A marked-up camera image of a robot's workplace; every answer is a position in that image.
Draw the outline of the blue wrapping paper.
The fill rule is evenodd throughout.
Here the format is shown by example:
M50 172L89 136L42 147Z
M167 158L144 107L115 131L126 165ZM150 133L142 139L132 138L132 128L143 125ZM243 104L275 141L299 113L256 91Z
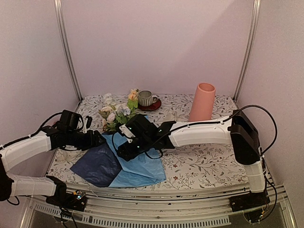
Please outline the blue wrapping paper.
M89 149L70 170L99 188L142 187L166 180L165 170L159 153L155 149L148 155L140 154L125 161L115 152L127 139L118 133L104 133L106 143Z

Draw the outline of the artificial flower bouquet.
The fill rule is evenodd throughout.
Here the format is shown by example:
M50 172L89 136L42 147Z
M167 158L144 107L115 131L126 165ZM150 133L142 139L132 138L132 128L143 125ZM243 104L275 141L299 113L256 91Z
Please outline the artificial flower bouquet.
M110 93L103 96L106 106L98 111L102 118L103 132L114 133L119 126L126 124L135 116L138 108L138 93L138 88L131 89L127 101L124 103L116 103Z

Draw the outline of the cream printed ribbon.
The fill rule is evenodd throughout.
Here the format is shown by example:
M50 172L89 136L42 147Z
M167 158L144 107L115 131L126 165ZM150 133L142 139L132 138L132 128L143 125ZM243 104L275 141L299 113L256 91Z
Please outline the cream printed ribbon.
M65 162L72 162L76 159L77 152L75 151L63 151L58 150L55 155L55 162L58 163L65 163Z

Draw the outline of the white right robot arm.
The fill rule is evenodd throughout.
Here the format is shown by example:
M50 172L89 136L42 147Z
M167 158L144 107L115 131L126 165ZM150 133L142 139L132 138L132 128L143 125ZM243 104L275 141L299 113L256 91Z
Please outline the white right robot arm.
M168 173L162 187L193 189L248 183L249 207L264 199L265 169L257 129L240 111L199 122L166 121L160 125L142 114L119 128L126 142L117 155L130 161L145 155L161 159Z

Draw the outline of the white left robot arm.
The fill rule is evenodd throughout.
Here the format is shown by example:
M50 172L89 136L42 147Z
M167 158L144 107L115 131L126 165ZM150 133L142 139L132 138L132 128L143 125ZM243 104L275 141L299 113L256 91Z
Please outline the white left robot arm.
M10 170L39 154L67 146L86 151L105 143L105 138L97 131L90 130L91 117L63 110L51 117L59 116L52 126L44 121L32 134L8 142L0 147L0 200L8 201L17 196L45 196L52 204L67 206L78 201L80 196L67 193L67 186L52 177L30 177L14 175Z

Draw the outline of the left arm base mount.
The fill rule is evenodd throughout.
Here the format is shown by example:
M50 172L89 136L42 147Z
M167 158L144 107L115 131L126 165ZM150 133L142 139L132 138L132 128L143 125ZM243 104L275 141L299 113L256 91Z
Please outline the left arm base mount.
M46 197L46 203L65 209L84 212L87 197L83 191L75 190L73 192L67 192L65 188L60 188L55 191L53 196Z

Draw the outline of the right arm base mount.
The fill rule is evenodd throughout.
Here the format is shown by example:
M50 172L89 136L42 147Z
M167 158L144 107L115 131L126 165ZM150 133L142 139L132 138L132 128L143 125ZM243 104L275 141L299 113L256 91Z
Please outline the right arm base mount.
M245 219L251 223L259 223L269 209L270 199L267 191L233 196L229 198L229 205L233 212L245 211Z

